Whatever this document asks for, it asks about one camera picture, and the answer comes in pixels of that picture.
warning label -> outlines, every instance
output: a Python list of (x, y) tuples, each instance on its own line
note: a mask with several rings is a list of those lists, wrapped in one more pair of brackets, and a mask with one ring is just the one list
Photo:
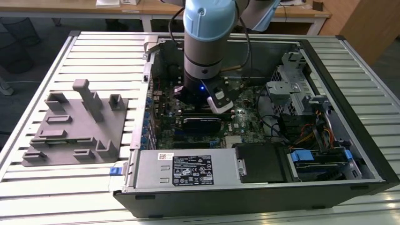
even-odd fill
[(211, 156), (174, 157), (173, 176), (175, 186), (214, 184)]

aluminum extrusion table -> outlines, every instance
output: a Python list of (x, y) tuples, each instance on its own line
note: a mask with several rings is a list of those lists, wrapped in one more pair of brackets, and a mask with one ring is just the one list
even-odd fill
[[(45, 118), (43, 100), (53, 91), (79, 98), (71, 88), (77, 78), (91, 81), (90, 88), (101, 97), (114, 93), (130, 98), (118, 164), (129, 159), (131, 133), (138, 123), (135, 115), (141, 113), (137, 104), (143, 100), (135, 96), (138, 91), (145, 91), (145, 47), (158, 35), (75, 32), (75, 36), (69, 37), (0, 153), (2, 224), (399, 224), (400, 187), (357, 197), (331, 209), (139, 220), (110, 192), (119, 188), (115, 184), (123, 179), (110, 176), (110, 167), (115, 164), (41, 167), (21, 164)], [(349, 42), (337, 37), (253, 35), (254, 39), (269, 37), (310, 40), (394, 170), (400, 173), (400, 101)]]

desk leg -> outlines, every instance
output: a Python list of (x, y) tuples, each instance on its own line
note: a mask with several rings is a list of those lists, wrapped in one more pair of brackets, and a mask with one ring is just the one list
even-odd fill
[(142, 19), (142, 24), (143, 24), (143, 31), (153, 32), (153, 29), (151, 29), (153, 15), (142, 15), (141, 19)]
[(14, 94), (13, 87), (9, 85), (9, 83), (6, 83), (6, 81), (3, 80), (2, 77), (0, 77), (0, 93), (3, 93), (5, 95), (13, 95)]
[(53, 22), (55, 23), (55, 26), (62, 26), (62, 18), (53, 18)]
[(327, 18), (315, 18), (314, 24), (310, 27), (307, 35), (319, 35), (321, 29), (326, 23)]

